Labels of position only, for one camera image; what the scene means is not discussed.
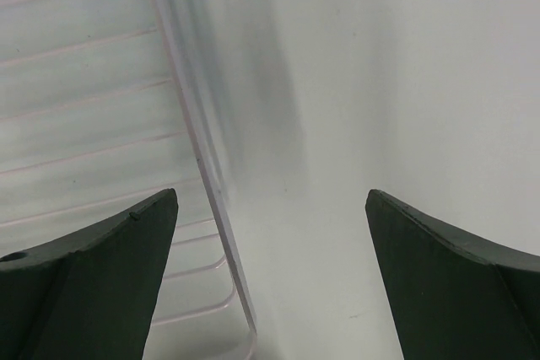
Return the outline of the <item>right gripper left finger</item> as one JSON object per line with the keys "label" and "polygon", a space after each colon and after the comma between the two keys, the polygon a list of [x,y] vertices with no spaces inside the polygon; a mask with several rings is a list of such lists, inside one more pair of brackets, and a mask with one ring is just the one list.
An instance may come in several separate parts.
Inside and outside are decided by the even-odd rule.
{"label": "right gripper left finger", "polygon": [[1,259],[3,359],[140,359],[176,229],[164,189]]}

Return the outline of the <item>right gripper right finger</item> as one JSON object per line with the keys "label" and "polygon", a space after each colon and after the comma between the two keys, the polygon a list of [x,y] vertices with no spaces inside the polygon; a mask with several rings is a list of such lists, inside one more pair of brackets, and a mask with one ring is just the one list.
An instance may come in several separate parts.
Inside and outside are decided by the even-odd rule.
{"label": "right gripper right finger", "polygon": [[384,191],[365,211],[406,359],[537,359],[539,258]]}

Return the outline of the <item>clear wire dish rack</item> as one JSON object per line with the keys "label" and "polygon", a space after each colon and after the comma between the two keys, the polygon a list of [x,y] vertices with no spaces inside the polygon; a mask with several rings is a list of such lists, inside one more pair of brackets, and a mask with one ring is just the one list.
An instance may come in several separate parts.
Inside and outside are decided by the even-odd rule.
{"label": "clear wire dish rack", "polygon": [[192,0],[1,0],[1,252],[165,188],[178,217],[144,356],[252,359],[254,309],[217,175]]}

